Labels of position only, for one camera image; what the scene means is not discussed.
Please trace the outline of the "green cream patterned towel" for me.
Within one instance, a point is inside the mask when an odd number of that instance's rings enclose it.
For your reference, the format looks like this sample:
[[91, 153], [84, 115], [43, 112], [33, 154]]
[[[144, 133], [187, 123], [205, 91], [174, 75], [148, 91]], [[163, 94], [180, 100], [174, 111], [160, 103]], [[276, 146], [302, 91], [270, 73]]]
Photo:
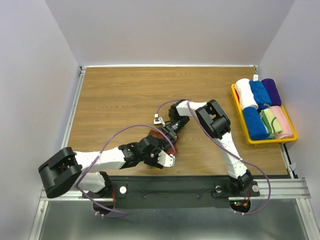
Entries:
[[271, 109], [265, 108], [261, 110], [259, 116], [267, 129], [267, 133], [271, 137], [275, 137], [277, 134], [281, 133], [283, 129]]

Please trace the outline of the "brown towel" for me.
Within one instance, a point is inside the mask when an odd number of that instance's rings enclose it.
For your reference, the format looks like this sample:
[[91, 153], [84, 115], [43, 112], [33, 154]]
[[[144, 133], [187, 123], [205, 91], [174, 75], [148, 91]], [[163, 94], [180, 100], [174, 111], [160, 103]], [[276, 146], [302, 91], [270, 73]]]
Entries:
[[151, 129], [148, 133], [150, 136], [155, 137], [158, 142], [160, 143], [162, 149], [167, 153], [167, 154], [174, 154], [175, 151], [178, 151], [177, 148], [177, 144], [174, 140], [173, 137], [171, 137], [170, 135], [168, 135], [167, 133], [165, 133], [166, 137], [171, 141], [172, 145], [174, 146], [174, 148], [171, 147], [171, 145], [169, 144], [169, 142], [167, 141], [167, 139], [158, 131]]

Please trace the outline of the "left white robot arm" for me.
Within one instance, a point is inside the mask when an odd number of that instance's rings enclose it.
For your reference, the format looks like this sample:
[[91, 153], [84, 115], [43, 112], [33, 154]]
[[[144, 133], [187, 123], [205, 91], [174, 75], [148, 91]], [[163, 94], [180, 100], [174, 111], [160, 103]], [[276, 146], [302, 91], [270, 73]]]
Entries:
[[175, 156], [164, 151], [163, 144], [162, 139], [148, 135], [139, 142], [102, 152], [74, 152], [71, 147], [64, 147], [43, 163], [38, 172], [49, 199], [77, 188], [106, 197], [112, 187], [106, 170], [132, 168], [140, 162], [159, 169], [172, 167]]

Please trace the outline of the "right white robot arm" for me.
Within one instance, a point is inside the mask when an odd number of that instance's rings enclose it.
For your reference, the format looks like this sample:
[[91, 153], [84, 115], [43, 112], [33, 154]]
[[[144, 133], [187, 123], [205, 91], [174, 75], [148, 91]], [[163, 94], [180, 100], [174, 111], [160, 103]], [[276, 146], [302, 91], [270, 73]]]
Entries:
[[252, 189], [253, 176], [243, 163], [231, 134], [231, 122], [218, 102], [193, 102], [181, 99], [170, 106], [169, 121], [165, 122], [159, 113], [154, 115], [154, 124], [161, 124], [161, 130], [171, 140], [178, 138], [178, 131], [193, 117], [203, 132], [218, 147], [227, 166], [230, 189], [235, 195], [242, 195]]

